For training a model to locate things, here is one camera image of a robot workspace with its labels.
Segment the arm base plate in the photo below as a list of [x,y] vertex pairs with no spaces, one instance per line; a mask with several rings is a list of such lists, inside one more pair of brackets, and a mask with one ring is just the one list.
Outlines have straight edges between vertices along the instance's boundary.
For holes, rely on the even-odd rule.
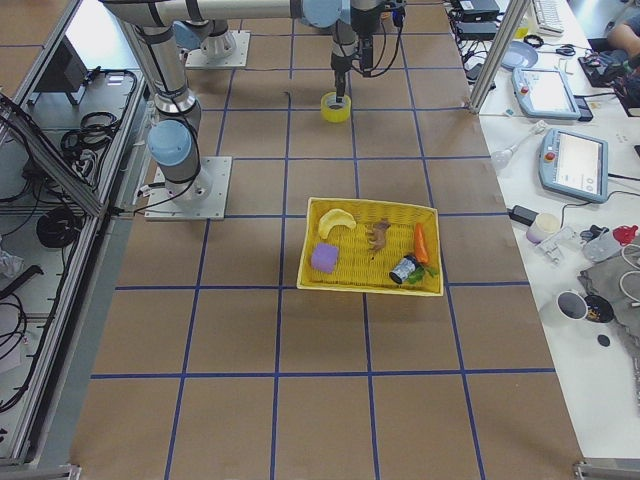
[[218,36],[209,36],[199,49],[186,57],[185,66],[192,70],[224,70],[245,68],[251,34],[246,30],[228,30]]
[[177,184],[153,189],[149,196],[152,206],[143,211],[144,216],[151,221],[223,220],[232,158],[204,156],[200,164],[200,173],[194,183],[176,200],[173,195],[181,192]]

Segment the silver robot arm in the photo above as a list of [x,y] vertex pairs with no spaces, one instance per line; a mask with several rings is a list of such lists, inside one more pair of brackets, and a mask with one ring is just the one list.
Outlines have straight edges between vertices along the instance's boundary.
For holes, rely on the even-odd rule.
[[376,75],[373,66],[373,35],[381,15],[390,12],[403,30],[404,1],[105,1],[103,5],[135,35],[130,43],[142,62],[145,78],[155,88],[155,105],[166,118],[180,118],[198,128],[200,108],[189,89],[185,67],[177,57],[178,43],[173,25],[205,28],[209,34],[229,20],[302,19],[329,28],[333,35],[331,68],[335,91],[321,100],[326,120],[340,123],[349,118],[351,100],[346,95],[346,75],[354,70],[365,78]]
[[[321,106],[331,113],[350,112],[351,100],[346,94],[346,76],[353,69],[359,40],[349,23],[342,18],[330,27],[332,52],[330,65],[334,74],[334,92],[326,94]],[[187,69],[218,70],[245,67],[250,33],[230,31],[226,21],[175,22],[174,34],[179,58]]]

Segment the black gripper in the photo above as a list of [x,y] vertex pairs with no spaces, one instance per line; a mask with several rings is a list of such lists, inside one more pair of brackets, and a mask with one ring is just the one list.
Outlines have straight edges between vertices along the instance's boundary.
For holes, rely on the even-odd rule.
[[396,0],[351,0],[350,25],[359,38],[372,36],[378,28],[383,12],[403,9],[405,1]]
[[[334,71],[335,104],[344,105],[347,84],[347,72],[352,69],[358,48],[358,37],[352,27],[338,20],[332,26],[331,68]],[[373,36],[359,38],[359,66],[363,77],[370,77],[374,69]]]

